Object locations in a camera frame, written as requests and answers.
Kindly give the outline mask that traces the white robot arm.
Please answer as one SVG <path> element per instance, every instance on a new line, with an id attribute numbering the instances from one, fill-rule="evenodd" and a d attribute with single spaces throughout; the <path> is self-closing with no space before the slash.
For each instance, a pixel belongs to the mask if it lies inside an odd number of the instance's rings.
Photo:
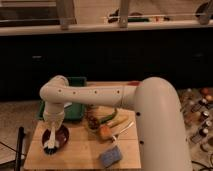
<path id="1" fill-rule="evenodd" d="M 49 121 L 63 116 L 67 102 L 132 110 L 143 171 L 192 171 L 180 100 L 163 78 L 150 77 L 137 86 L 71 87 L 65 77 L 55 76 L 42 86 L 40 97 Z"/>

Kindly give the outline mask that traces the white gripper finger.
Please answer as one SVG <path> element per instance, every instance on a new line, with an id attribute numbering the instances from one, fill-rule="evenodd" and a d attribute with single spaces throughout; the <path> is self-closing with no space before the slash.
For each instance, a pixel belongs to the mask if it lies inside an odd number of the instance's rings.
<path id="1" fill-rule="evenodd" d="M 48 148 L 53 149 L 55 146 L 55 129 L 51 130 L 50 138 L 48 140 Z"/>

